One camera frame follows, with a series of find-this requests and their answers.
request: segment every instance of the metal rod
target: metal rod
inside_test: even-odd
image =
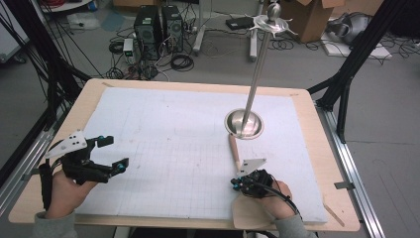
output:
[[[245,108],[244,119],[242,120],[242,130],[244,131],[245,125],[247,125],[248,118],[250,117],[251,107],[253,106],[254,97],[257,92],[257,81],[260,79],[261,72],[263,70],[263,63],[265,61],[266,50],[268,49],[269,41],[271,40],[272,33],[265,32],[263,35],[262,46],[260,48],[260,54],[257,57],[257,66],[254,71],[253,83],[251,84],[250,94],[248,96],[247,107]]]

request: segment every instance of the sleeve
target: sleeve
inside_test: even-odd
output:
[[[316,238],[315,233],[305,229],[299,215],[274,220],[274,224],[277,227],[279,238]]]
[[[32,238],[77,238],[74,230],[74,211],[60,219],[45,219],[45,212],[35,215]]]

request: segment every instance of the pole base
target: pole base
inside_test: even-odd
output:
[[[243,126],[245,109],[235,109],[226,115],[226,130],[234,137],[242,140],[251,140],[263,132],[263,119],[255,112],[250,111],[247,124]]]

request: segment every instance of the table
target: table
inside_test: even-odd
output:
[[[70,110],[52,143],[64,138],[76,129],[84,128],[106,87],[131,87],[174,91],[222,92],[248,94],[248,86],[216,85],[199,83],[131,81],[91,79]],[[357,231],[360,223],[345,189],[336,189],[335,182],[343,180],[333,152],[318,118],[309,93],[304,89],[259,87],[257,94],[287,96],[293,100],[300,126],[323,196],[328,222],[306,224],[309,230]],[[34,214],[43,210],[39,177],[32,177],[17,200],[9,220],[14,223],[32,223]],[[203,229],[235,229],[232,220],[175,219],[129,216],[77,215],[77,224],[112,226],[148,226]]]

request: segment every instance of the computer tower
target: computer tower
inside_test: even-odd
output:
[[[134,23],[141,60],[159,60],[162,32],[158,6],[142,5]]]
[[[162,6],[163,38],[170,53],[183,51],[183,21],[176,6]]]

